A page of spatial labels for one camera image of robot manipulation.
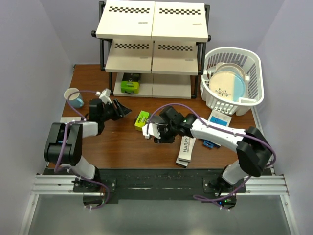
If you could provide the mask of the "black green razor package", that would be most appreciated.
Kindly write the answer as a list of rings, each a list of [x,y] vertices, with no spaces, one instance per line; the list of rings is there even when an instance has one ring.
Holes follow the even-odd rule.
[[[149,125],[150,123],[160,124],[163,123],[163,119],[159,115],[154,115],[152,117],[149,112],[140,111],[134,120],[134,128],[142,133],[142,127],[145,124]]]

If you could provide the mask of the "black green razor box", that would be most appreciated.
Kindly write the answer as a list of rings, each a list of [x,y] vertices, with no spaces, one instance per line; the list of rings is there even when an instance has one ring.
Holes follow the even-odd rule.
[[[140,89],[141,74],[124,73],[121,81],[121,92],[125,94],[138,94]]]

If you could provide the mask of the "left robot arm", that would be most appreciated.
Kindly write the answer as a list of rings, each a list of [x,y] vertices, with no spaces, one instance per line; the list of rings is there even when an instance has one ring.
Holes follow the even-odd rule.
[[[90,192],[105,189],[99,169],[82,155],[83,138],[102,134],[106,121],[119,120],[131,111],[117,99],[107,103],[98,98],[90,100],[87,120],[55,122],[51,125],[44,148],[45,161],[55,165],[55,173],[63,169],[73,172],[79,177],[76,183]]]

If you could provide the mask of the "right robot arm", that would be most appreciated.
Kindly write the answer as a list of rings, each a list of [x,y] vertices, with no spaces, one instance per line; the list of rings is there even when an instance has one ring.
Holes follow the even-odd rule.
[[[230,192],[246,176],[259,177],[274,154],[273,149],[255,127],[236,129],[218,125],[200,117],[194,110],[184,116],[170,103],[157,109],[160,123],[147,122],[143,135],[155,143],[173,143],[177,135],[212,141],[237,154],[237,161],[225,167],[214,184]]]

